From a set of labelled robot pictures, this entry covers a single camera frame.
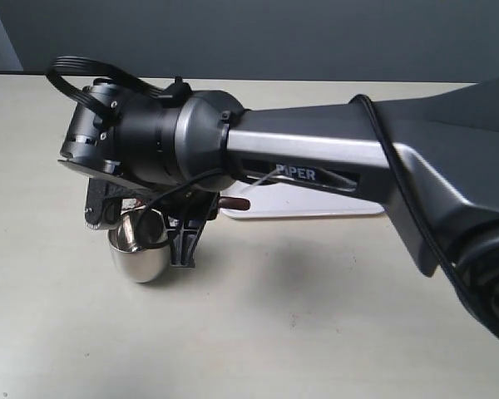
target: table surface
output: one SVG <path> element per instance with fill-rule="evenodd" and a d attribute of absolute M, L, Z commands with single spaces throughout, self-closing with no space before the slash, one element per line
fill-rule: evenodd
<path fill-rule="evenodd" d="M 458 87 L 191 83 L 253 109 Z M 73 108 L 42 77 L 0 76 L 0 398 L 499 398 L 499 342 L 385 216 L 220 216 L 196 269 L 124 279 L 83 224 L 86 178 L 56 162 Z"/>

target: stainless steel cup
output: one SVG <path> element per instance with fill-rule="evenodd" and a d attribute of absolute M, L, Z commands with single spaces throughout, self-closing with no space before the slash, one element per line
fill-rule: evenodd
<path fill-rule="evenodd" d="M 107 238 L 116 268 L 136 283 L 147 283 L 170 266 L 170 246 L 144 249 L 136 242 L 133 226 L 139 213 L 138 209 L 124 213 L 116 229 L 109 230 Z M 145 214 L 141 222 L 141 234 L 151 243 L 166 240 L 167 233 L 162 216 L 153 210 Z"/>

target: gray wall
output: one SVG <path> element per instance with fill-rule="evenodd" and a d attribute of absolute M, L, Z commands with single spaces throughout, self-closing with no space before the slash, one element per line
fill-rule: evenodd
<path fill-rule="evenodd" d="M 0 0 L 0 15 L 27 71 L 72 54 L 142 76 L 499 76 L 499 0 Z"/>

